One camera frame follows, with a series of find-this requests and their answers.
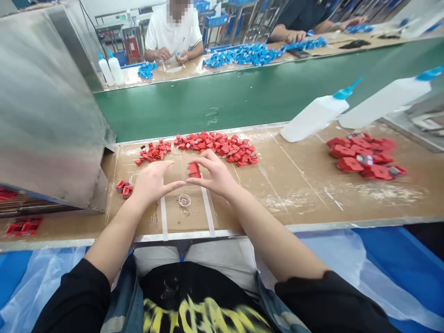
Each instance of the plastic bag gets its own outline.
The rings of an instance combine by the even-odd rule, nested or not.
[[[34,251],[26,273],[9,302],[0,310],[5,325],[0,333],[31,332],[40,312],[68,273],[85,256],[86,248]]]
[[[444,332],[443,317],[423,307],[366,258],[366,250],[358,234],[351,230],[331,230],[298,233],[297,236],[327,266],[378,303],[389,317],[413,320]]]

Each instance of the black shirt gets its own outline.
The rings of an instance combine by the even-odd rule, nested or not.
[[[287,30],[308,31],[330,17],[334,1],[290,0],[277,19],[276,25],[285,25]]]
[[[222,273],[182,262],[154,268],[140,281],[144,332],[274,332],[266,313]],[[398,332],[384,311],[336,273],[291,278],[276,294],[311,332]],[[110,304],[106,277],[82,259],[63,275],[33,332],[100,332]]]

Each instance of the green conveyor belt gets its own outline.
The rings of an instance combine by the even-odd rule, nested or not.
[[[117,141],[292,119],[313,99],[364,80],[351,108],[388,83],[444,63],[444,38],[95,94]],[[433,92],[444,91],[444,78]]]

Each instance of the black object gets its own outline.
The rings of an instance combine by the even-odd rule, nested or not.
[[[299,51],[298,49],[290,49],[287,50],[288,53],[291,53],[294,56],[297,56],[299,59],[306,59],[311,57],[311,54],[305,51]]]
[[[399,35],[381,35],[378,37],[379,39],[400,39]]]
[[[365,46],[365,45],[371,45],[371,43],[369,43],[363,39],[358,39],[358,40],[355,40],[349,44],[341,46],[340,49],[358,49],[361,46]]]

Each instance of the white glue bottle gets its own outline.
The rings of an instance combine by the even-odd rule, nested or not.
[[[296,142],[322,129],[349,108],[345,99],[353,93],[354,87],[361,80],[362,78],[351,86],[339,90],[333,96],[316,98],[281,129],[282,137],[289,142]]]
[[[108,66],[108,62],[102,57],[99,51],[97,51],[99,54],[99,67],[102,70],[103,76],[105,77],[106,84],[108,86],[114,85],[114,79],[112,78],[112,74],[110,71],[110,68]]]
[[[108,64],[110,65],[112,76],[114,77],[114,81],[118,86],[125,83],[125,79],[123,78],[123,72],[120,68],[119,60],[114,58],[110,48],[108,48],[108,53],[110,54],[110,59],[108,60]]]
[[[339,123],[345,128],[359,129],[394,112],[431,91],[430,81],[437,78],[443,68],[444,66],[437,67],[416,77],[393,81],[341,116]]]

